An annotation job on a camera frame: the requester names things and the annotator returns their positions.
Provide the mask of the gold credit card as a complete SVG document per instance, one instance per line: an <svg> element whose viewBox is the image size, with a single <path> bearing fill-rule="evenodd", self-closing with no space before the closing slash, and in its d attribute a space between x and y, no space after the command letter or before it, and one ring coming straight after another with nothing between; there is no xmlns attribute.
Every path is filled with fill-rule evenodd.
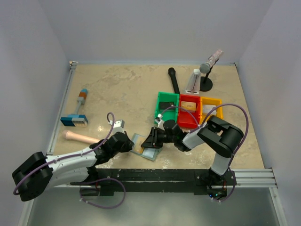
<svg viewBox="0 0 301 226"><path fill-rule="evenodd" d="M144 138L143 137L138 137L138 139L136 140L136 143L133 147L133 152L137 153L137 154L142 154L144 148L141 147L142 143L144 142Z"/></svg>

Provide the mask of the black VIP card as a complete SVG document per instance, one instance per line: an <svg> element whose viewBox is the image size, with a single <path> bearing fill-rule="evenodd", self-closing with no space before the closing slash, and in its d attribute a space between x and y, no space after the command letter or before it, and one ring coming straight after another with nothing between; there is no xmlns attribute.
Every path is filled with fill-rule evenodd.
<svg viewBox="0 0 301 226"><path fill-rule="evenodd" d="M172 106L174 106L174 102L166 102L166 101L159 102L159 110L161 112L163 112L164 110Z"/></svg>

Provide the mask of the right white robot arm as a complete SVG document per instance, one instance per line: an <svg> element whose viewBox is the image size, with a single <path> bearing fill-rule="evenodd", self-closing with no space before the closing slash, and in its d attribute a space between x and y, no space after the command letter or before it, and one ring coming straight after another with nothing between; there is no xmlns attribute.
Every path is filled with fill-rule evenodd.
<svg viewBox="0 0 301 226"><path fill-rule="evenodd" d="M178 150L188 152L201 144L207 144L215 151L210 170L222 176L226 173L233 153L243 137L241 129L217 116L211 116L205 126L192 132L185 132L174 120L167 120L163 122L163 128L151 128L141 147L162 148L165 143L173 143Z"/></svg>

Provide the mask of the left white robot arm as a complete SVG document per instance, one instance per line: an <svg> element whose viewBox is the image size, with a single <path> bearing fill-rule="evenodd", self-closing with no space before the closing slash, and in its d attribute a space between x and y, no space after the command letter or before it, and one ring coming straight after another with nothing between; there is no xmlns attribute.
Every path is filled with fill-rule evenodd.
<svg viewBox="0 0 301 226"><path fill-rule="evenodd" d="M32 154L13 173L13 195L30 201L54 186L79 182L85 183L97 165L107 163L118 153L132 150L134 143L127 133L117 132L110 138L70 154L45 156Z"/></svg>

